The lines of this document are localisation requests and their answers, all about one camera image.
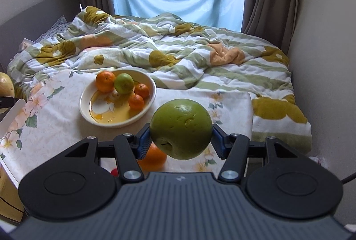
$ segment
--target bowl with fruit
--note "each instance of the bowl with fruit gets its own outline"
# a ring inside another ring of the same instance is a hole
[[[123,127],[140,119],[155,97],[156,85],[143,72],[102,71],[81,94],[79,110],[83,118],[94,125]]]

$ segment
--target blanket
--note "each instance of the blanket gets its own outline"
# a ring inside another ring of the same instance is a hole
[[[159,88],[248,92],[252,139],[276,136],[307,153],[311,127],[295,104],[288,65],[280,49],[255,36],[184,22],[170,13],[111,16],[90,6],[65,32],[18,54],[8,75],[16,96],[25,99],[66,69],[73,74],[136,68]]]

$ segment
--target bowl rim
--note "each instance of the bowl rim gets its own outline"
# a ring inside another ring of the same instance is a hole
[[[79,98],[79,111],[81,113],[81,116],[89,123],[92,123],[93,125],[96,125],[96,126],[100,126],[100,127],[123,127],[123,126],[127,126],[131,123],[134,123],[135,121],[139,120],[148,110],[149,108],[152,106],[153,102],[154,102],[154,99],[156,98],[156,93],[157,93],[157,87],[156,87],[156,84],[154,82],[154,80],[146,73],[142,72],[142,71],[138,71],[138,70],[135,70],[135,69],[119,69],[117,71],[120,71],[120,72],[124,72],[124,71],[129,71],[129,72],[137,72],[137,73],[141,73],[142,75],[146,76],[148,78],[148,80],[152,83],[153,87],[154,87],[154,90],[153,90],[153,95],[152,97],[150,98],[150,101],[149,103],[147,104],[147,106],[141,110],[138,114],[136,114],[135,116],[133,116],[132,118],[126,120],[126,121],[123,121],[121,123],[98,123],[97,121],[95,121],[92,117],[88,118],[88,116],[84,113],[83,109],[84,107],[82,107],[82,98],[83,98],[83,95],[88,92],[88,89],[92,88],[92,85],[95,85],[95,79],[90,83],[88,84],[85,89],[83,90],[83,92],[81,93],[81,96]]]

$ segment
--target floral tablecloth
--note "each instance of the floral tablecloth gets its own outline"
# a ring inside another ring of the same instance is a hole
[[[151,120],[153,113],[165,102],[188,98],[202,104],[212,121],[226,133],[241,133],[251,138],[252,103],[248,93],[157,89],[150,110],[137,122],[118,129],[108,129],[88,123],[79,112],[79,98],[95,75],[65,70],[38,83],[23,109],[1,138],[0,156],[15,179],[25,174],[87,136],[99,141],[112,140],[124,132],[137,133]],[[204,172],[218,174],[224,161],[216,155],[212,145],[198,157],[179,161],[168,157],[164,171]],[[114,159],[102,159],[101,166],[111,171]]]

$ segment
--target ribbed gray panel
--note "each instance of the ribbed gray panel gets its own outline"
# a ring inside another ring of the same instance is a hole
[[[346,240],[332,217],[290,222],[254,208],[239,187],[210,173],[151,173],[125,185],[109,206],[85,219],[46,223],[30,218],[15,240]]]

